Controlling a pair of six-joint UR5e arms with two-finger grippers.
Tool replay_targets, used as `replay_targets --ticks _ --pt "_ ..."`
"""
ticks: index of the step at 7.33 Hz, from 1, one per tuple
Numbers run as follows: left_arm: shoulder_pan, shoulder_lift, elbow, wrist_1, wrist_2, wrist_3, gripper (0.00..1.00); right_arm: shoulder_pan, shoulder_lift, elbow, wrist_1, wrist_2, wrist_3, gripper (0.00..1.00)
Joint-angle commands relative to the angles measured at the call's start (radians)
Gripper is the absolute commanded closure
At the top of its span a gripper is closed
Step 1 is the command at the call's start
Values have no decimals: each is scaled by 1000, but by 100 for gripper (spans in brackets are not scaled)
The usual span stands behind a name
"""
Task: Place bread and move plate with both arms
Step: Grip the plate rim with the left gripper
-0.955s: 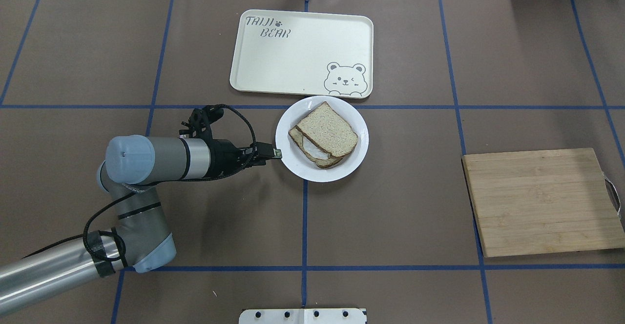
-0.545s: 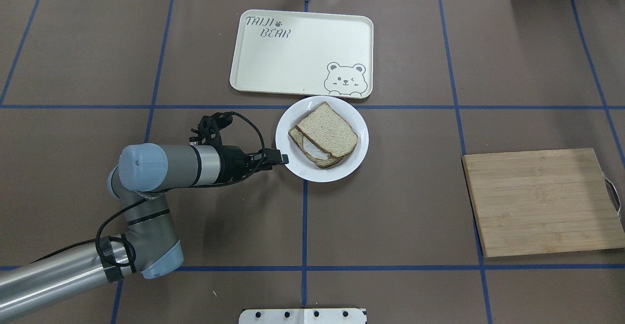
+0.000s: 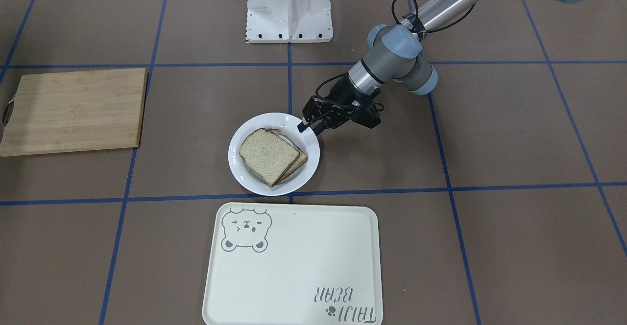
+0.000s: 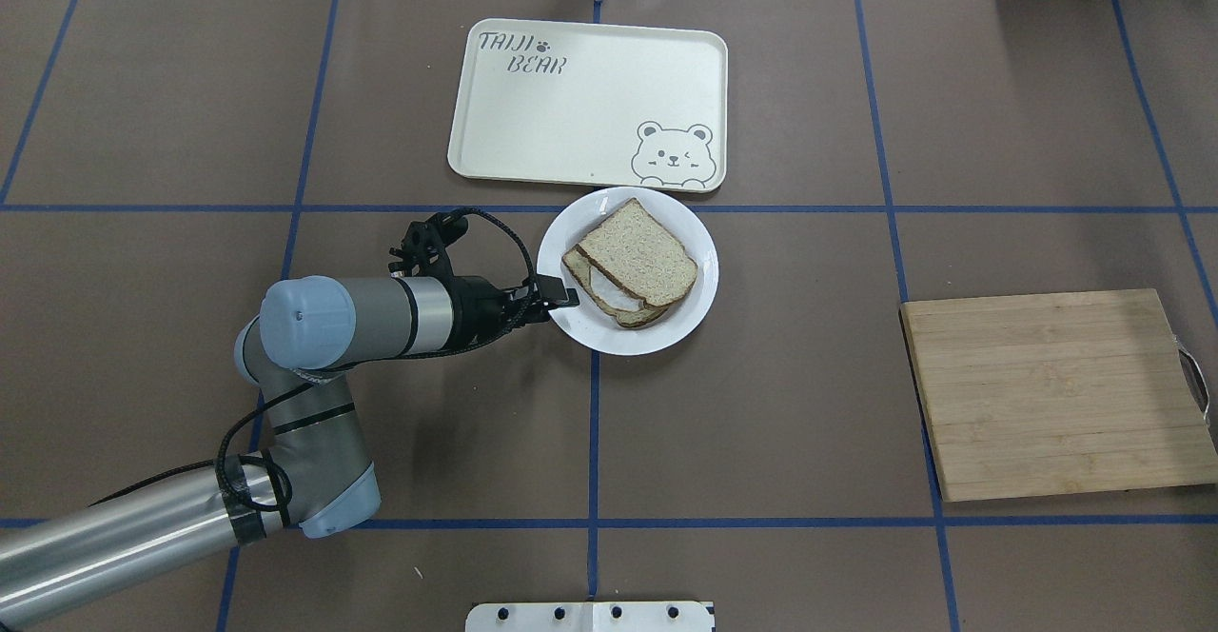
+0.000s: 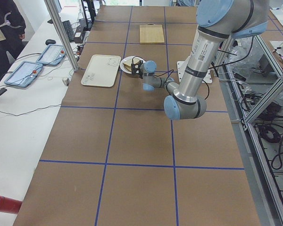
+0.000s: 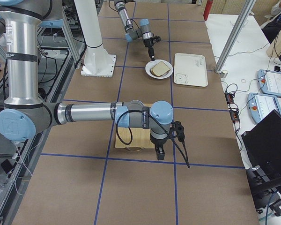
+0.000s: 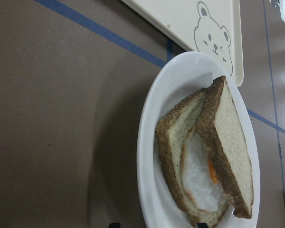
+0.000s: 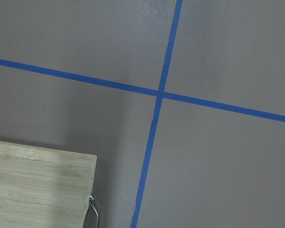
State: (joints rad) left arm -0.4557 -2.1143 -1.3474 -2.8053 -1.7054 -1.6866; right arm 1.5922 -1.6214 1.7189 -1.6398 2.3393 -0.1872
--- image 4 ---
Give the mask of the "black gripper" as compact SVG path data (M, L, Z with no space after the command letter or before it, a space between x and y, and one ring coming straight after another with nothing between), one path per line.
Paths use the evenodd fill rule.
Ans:
M529 286L501 289L482 276L449 281L452 329L449 349L492 342L520 326L527 314L579 306L579 293L561 276L536 275Z

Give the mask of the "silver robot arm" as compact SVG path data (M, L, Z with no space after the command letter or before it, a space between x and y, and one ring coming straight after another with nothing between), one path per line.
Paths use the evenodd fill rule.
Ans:
M96 602L296 526L343 532L382 503L347 373L458 356L579 306L560 278L304 276L268 290L234 346L258 403L207 462L2 539L2 628Z

